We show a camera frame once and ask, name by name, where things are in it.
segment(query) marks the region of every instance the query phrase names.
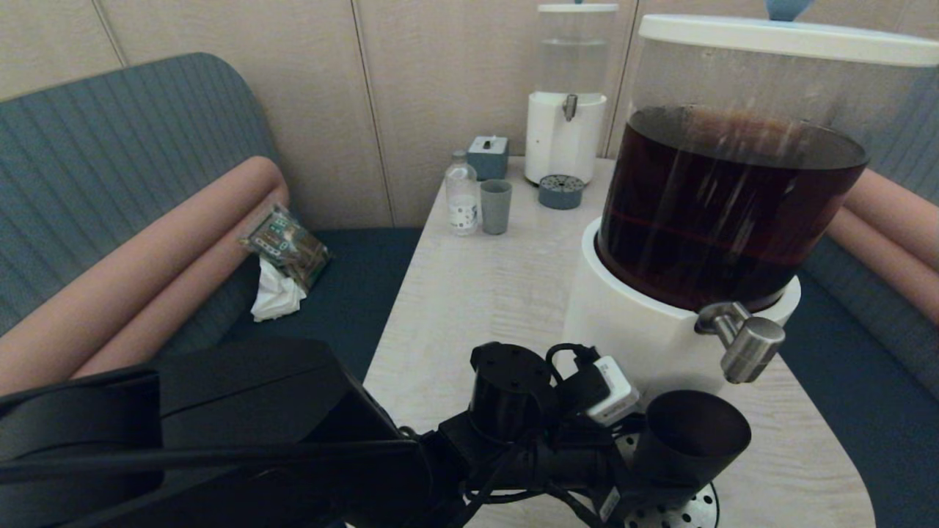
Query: beige wall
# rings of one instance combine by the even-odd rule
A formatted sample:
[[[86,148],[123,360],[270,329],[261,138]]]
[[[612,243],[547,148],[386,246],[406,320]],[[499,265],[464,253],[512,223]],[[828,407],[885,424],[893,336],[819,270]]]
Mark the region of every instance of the beige wall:
[[[0,99],[213,53],[264,107],[308,225],[422,225],[452,150],[497,133],[523,153],[535,6],[547,1],[0,0]],[[634,15],[765,13],[762,0],[609,1],[621,9],[600,153],[613,158],[641,49]],[[819,0],[800,20],[939,39],[937,0]]]
[[[525,151],[539,0],[357,1],[378,139],[398,225],[423,225],[450,153],[477,135]],[[605,92],[623,75],[636,0],[620,0]],[[601,144],[607,143],[610,118]]]
[[[130,64],[209,52],[264,107],[292,209],[311,227],[390,225],[349,0],[101,0]]]
[[[88,0],[0,1],[0,100],[120,66]]]

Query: plastic water bottle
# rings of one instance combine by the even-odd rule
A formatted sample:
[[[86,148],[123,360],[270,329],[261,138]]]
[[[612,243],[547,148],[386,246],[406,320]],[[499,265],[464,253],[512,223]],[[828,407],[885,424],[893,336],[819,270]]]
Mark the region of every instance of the plastic water bottle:
[[[476,169],[467,163],[466,150],[454,152],[453,161],[443,175],[447,186],[450,227],[455,235],[465,237],[475,233],[479,224]]]

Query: clear plastic container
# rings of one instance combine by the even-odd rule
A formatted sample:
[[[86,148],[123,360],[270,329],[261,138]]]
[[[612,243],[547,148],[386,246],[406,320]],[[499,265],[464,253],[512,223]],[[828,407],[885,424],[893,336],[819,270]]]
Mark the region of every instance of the clear plastic container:
[[[837,26],[647,15],[597,253],[689,310],[774,303],[939,42]]]
[[[443,175],[447,193],[448,221],[454,234],[465,237],[479,225],[479,186],[476,169],[467,163],[466,150],[456,150],[453,163]]]
[[[616,4],[538,6],[535,91],[601,93]]]

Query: gray cup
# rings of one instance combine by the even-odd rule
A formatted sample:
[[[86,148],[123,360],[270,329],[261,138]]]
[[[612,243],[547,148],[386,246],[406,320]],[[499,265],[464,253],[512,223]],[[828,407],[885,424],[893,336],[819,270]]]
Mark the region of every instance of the gray cup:
[[[480,184],[479,194],[483,206],[483,231],[501,235],[509,227],[512,184],[504,179],[488,179]]]

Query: dark iced tea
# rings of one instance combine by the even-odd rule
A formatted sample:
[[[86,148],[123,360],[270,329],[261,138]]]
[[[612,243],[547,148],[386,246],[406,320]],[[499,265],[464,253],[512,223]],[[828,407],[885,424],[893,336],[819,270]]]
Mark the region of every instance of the dark iced tea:
[[[843,134],[686,106],[629,120],[597,235],[630,287],[688,310],[774,303],[867,163]]]

